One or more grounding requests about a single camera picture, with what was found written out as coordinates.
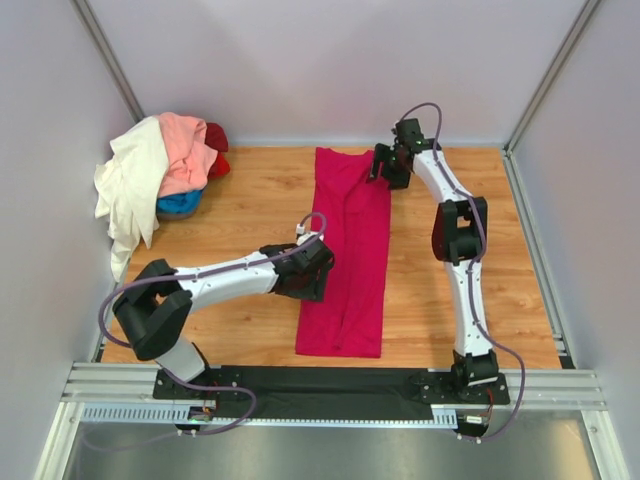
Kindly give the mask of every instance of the robotic arm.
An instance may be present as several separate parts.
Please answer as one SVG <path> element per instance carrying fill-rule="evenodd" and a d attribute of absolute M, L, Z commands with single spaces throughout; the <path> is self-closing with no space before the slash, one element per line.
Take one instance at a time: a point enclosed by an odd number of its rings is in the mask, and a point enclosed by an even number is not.
<path fill-rule="evenodd" d="M 389 181 L 389 189 L 404 189 L 409 186 L 413 172 L 438 201 L 431 245 L 436 258 L 444 262 L 455 305 L 452 372 L 461 386 L 494 382 L 498 378 L 496 355 L 492 344 L 476 326 L 471 303 L 474 302 L 480 326 L 488 331 L 480 283 L 482 263 L 473 261 L 482 249 L 480 226 L 472 214 L 470 199 L 478 210 L 485 235 L 487 202 L 482 197 L 472 197 L 460 184 L 447 165 L 440 145 L 434 145 L 434 139 L 425 139 L 422 135 L 418 120 L 401 120 L 393 132 L 393 146 L 376 145 L 369 180 L 381 175 Z"/>
<path fill-rule="evenodd" d="M 207 368 L 196 346 L 181 335 L 189 314 L 214 303 L 261 293 L 322 301 L 333 253 L 322 235 L 312 240 L 315 232 L 305 233 L 300 226 L 296 233 L 296 243 L 266 245 L 216 265 L 171 268 L 164 259 L 148 264 L 136 280 L 165 275 L 174 275 L 176 280 L 131 288 L 113 306 L 138 360 L 155 360 L 188 382 Z M 180 280 L 185 276 L 195 279 Z"/>

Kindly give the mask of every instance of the pink cloth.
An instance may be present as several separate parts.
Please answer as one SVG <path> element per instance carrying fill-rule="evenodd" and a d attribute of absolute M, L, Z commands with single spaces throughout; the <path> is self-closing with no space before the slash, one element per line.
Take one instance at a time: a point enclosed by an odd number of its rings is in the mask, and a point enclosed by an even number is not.
<path fill-rule="evenodd" d="M 162 180 L 158 198 L 202 190 L 207 174 L 218 152 L 204 144 L 207 124 L 195 117 L 175 113 L 157 115 L 164 146 L 169 157 L 169 170 Z"/>
<path fill-rule="evenodd" d="M 379 357 L 389 254 L 391 193 L 366 183 L 373 152 L 346 155 L 316 149 L 313 210 L 328 221 L 325 242 L 335 255 L 324 302 L 302 302 L 296 353 Z M 320 222 L 314 219 L 317 230 Z"/>

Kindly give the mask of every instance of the wooden table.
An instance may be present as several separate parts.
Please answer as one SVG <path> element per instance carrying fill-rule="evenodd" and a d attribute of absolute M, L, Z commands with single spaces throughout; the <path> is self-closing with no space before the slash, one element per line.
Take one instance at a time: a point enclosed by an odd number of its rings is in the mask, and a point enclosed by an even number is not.
<path fill-rule="evenodd" d="M 364 148 L 340 148 L 361 153 Z M 560 368 L 498 149 L 449 148 L 447 161 L 462 184 L 489 203 L 489 248 L 483 291 L 489 331 L 518 351 L 528 368 Z M 153 246 L 133 255 L 128 280 L 151 260 L 201 266 L 233 260 L 269 243 L 294 238 L 311 209 L 315 149 L 244 147 L 228 154 L 232 172 L 207 187 L 198 211 L 164 222 Z M 183 330 L 212 364 L 278 366 L 449 367 L 455 337 L 453 303 L 444 268 L 431 251 L 436 203 L 413 178 L 393 192 L 382 357 L 327 358 L 294 352 L 299 301 L 276 295 L 237 298 L 191 315 Z M 123 337 L 114 322 L 113 332 Z M 517 367 L 498 351 L 501 367 Z M 103 362 L 135 362 L 114 344 Z"/>

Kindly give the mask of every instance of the dark red cloth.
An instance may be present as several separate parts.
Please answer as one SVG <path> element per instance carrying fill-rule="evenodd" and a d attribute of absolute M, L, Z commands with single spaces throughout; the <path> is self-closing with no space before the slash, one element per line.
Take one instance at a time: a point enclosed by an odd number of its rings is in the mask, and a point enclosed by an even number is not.
<path fill-rule="evenodd" d="M 335 255 L 324 302 L 303 301 L 296 353 L 379 357 L 391 228 L 385 181 L 366 183 L 373 152 L 316 149 L 313 211 L 327 217 L 325 243 Z M 312 221 L 318 230 L 320 221 Z"/>
<path fill-rule="evenodd" d="M 212 178 L 222 177 L 229 173 L 231 166 L 226 158 L 224 158 L 224 155 L 222 155 L 224 152 L 229 151 L 229 141 L 220 125 L 217 123 L 207 123 L 207 133 L 204 137 L 204 144 L 218 151 L 218 157 L 213 165 L 211 165 L 207 178 L 211 180 Z"/>

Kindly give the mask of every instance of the white cloth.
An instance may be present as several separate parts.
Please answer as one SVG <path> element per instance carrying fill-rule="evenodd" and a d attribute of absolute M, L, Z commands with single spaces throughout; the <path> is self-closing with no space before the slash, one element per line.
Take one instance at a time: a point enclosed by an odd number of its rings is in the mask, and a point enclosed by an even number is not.
<path fill-rule="evenodd" d="M 169 158 L 155 117 L 145 118 L 112 140 L 111 149 L 113 158 L 97 165 L 93 177 L 99 194 L 95 215 L 109 215 L 111 271 L 119 281 L 140 236 L 151 248 L 153 231 L 158 228 L 156 199 Z"/>

